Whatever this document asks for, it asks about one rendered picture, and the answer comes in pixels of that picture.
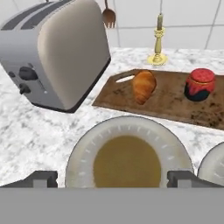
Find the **brown wooden hanging fork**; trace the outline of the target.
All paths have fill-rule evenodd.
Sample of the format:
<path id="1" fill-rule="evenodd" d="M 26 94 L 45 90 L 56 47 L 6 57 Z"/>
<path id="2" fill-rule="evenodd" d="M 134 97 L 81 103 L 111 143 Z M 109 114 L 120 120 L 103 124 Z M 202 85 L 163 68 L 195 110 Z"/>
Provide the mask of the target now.
<path id="1" fill-rule="evenodd" d="M 103 22 L 107 28 L 116 26 L 116 13 L 109 8 L 108 0 L 104 0 L 105 9 L 102 12 Z"/>

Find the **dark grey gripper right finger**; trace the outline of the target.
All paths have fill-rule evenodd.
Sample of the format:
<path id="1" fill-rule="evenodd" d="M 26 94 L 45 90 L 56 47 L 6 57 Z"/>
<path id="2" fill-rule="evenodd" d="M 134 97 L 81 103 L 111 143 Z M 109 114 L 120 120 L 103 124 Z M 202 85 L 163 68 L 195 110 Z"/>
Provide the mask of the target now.
<path id="1" fill-rule="evenodd" d="M 200 179 L 190 171 L 168 171 L 167 179 L 167 186 L 172 188 L 224 188 L 224 185 Z"/>

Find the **gold candlestick with candle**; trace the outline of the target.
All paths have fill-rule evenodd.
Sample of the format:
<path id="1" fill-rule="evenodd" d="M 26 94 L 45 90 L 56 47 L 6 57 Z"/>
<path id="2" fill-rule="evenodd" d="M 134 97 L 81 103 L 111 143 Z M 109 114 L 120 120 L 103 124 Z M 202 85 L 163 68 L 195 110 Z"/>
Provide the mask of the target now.
<path id="1" fill-rule="evenodd" d="M 149 64 L 153 66 L 161 66 L 167 61 L 167 56 L 162 53 L 162 37 L 165 34 L 163 27 L 163 14 L 157 16 L 157 28 L 154 30 L 154 37 L 156 39 L 154 54 L 147 58 Z"/>

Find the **white plate with brown centre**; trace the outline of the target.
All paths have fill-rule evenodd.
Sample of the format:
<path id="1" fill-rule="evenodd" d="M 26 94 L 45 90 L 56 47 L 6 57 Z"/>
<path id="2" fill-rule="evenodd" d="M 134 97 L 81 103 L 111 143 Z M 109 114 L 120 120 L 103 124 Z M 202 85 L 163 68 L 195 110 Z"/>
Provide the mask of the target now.
<path id="1" fill-rule="evenodd" d="M 65 185 L 165 187 L 169 171 L 193 171 L 180 140 L 158 122 L 119 116 L 98 123 L 80 138 L 68 159 Z"/>

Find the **brown wooden cutting board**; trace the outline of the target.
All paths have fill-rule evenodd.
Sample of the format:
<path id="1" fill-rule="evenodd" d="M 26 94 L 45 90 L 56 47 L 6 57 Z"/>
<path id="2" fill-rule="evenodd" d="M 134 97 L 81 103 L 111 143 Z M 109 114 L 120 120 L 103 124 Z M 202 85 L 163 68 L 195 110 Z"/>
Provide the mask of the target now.
<path id="1" fill-rule="evenodd" d="M 195 102 L 184 95 L 189 73 L 151 70 L 157 80 L 156 89 L 144 105 L 139 105 L 132 80 L 118 82 L 138 72 L 132 69 L 110 76 L 93 105 L 224 130 L 224 75 L 216 75 L 214 91 L 204 101 Z"/>

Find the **silver toaster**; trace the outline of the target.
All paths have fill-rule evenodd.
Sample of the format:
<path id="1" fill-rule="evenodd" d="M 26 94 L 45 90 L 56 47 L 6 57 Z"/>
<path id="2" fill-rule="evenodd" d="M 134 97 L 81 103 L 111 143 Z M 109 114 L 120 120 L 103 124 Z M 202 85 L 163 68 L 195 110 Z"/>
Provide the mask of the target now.
<path id="1" fill-rule="evenodd" d="M 0 25 L 0 63 L 29 102 L 73 113 L 111 61 L 94 0 L 59 0 L 21 11 Z"/>

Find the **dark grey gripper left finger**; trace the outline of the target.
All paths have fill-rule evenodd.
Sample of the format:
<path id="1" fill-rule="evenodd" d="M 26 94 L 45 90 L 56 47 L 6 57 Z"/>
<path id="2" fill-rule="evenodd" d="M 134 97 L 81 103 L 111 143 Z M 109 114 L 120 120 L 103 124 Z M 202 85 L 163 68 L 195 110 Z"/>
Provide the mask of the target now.
<path id="1" fill-rule="evenodd" d="M 27 178 L 4 185 L 4 188 L 57 188 L 56 171 L 34 171 Z"/>

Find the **red-lidded jam jar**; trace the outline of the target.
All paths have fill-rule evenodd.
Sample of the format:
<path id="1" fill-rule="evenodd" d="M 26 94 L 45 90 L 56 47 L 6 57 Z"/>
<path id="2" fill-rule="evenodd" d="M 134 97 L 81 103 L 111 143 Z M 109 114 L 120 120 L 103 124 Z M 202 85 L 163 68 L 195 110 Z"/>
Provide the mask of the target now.
<path id="1" fill-rule="evenodd" d="M 204 101 L 214 91 L 215 75 L 207 68 L 196 68 L 185 81 L 185 97 L 192 102 Z"/>

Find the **golden brown croissant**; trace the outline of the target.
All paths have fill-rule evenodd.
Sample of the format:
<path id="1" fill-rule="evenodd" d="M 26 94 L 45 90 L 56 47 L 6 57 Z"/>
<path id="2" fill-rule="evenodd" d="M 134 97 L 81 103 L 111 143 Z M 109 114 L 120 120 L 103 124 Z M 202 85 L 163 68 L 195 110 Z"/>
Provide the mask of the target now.
<path id="1" fill-rule="evenodd" d="M 149 70 L 141 70 L 132 81 L 135 100 L 143 105 L 151 97 L 157 86 L 154 75 Z"/>

